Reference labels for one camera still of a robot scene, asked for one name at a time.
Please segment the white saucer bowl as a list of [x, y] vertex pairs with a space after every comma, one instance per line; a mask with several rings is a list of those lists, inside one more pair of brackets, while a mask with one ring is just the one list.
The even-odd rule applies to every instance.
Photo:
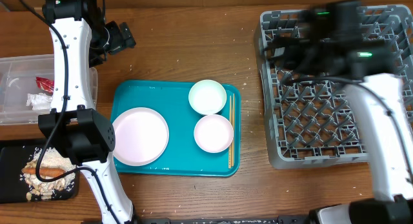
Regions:
[[190, 106], [198, 114], [207, 116], [220, 112], [227, 102], [223, 85], [211, 79], [195, 83], [188, 94]]

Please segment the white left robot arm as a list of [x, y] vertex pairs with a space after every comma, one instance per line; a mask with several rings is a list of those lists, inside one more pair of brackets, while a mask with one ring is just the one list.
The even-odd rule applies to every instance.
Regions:
[[126, 23], [106, 23], [97, 0], [45, 0], [42, 12], [54, 41], [51, 108], [38, 117], [45, 146], [54, 147], [84, 175], [102, 223], [139, 223], [114, 163], [115, 130], [96, 110], [89, 72], [107, 55], [135, 47], [135, 39]]

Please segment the small white plate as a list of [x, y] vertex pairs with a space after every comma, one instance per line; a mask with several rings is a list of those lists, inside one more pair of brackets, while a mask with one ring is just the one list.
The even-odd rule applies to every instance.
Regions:
[[202, 117], [194, 127], [194, 140], [198, 147], [208, 153], [220, 153], [234, 139], [234, 129], [229, 120], [217, 114]]

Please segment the large white plate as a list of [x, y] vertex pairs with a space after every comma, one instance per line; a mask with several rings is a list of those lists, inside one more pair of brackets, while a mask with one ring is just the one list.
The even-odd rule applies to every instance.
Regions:
[[129, 166], [155, 161], [168, 145], [168, 125], [164, 117], [151, 108], [131, 108], [115, 119], [113, 127], [114, 157]]

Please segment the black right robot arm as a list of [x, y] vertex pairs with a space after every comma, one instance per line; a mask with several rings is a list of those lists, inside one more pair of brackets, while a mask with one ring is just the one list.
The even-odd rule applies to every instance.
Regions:
[[264, 12], [256, 59], [273, 167], [366, 161], [373, 198], [307, 223], [412, 222], [412, 15], [345, 0]]

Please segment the white tissue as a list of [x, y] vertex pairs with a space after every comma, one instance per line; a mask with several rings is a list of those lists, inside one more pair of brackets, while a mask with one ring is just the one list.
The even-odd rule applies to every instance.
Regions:
[[52, 96], [44, 93], [27, 94], [26, 106], [32, 107], [32, 110], [50, 110]]

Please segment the wooden chopstick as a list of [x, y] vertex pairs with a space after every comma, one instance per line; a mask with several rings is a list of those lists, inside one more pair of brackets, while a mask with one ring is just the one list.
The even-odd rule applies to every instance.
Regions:
[[229, 113], [228, 113], [228, 120], [230, 122], [230, 145], [228, 146], [228, 168], [232, 168], [232, 142], [233, 142], [233, 130], [232, 130], [232, 96], [229, 97]]
[[234, 166], [234, 141], [235, 141], [235, 127], [234, 127], [234, 121], [235, 121], [235, 95], [233, 94], [232, 100], [231, 100], [231, 105], [232, 105], [232, 111], [231, 111], [231, 124], [232, 124], [232, 133], [233, 133], [233, 140], [231, 144], [231, 168]]

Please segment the red snack wrapper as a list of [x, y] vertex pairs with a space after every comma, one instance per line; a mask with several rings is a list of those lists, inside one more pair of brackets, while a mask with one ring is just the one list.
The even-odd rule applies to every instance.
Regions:
[[35, 78], [36, 85], [39, 89], [53, 93], [54, 92], [54, 81], [51, 79], [43, 78], [43, 77], [36, 77]]

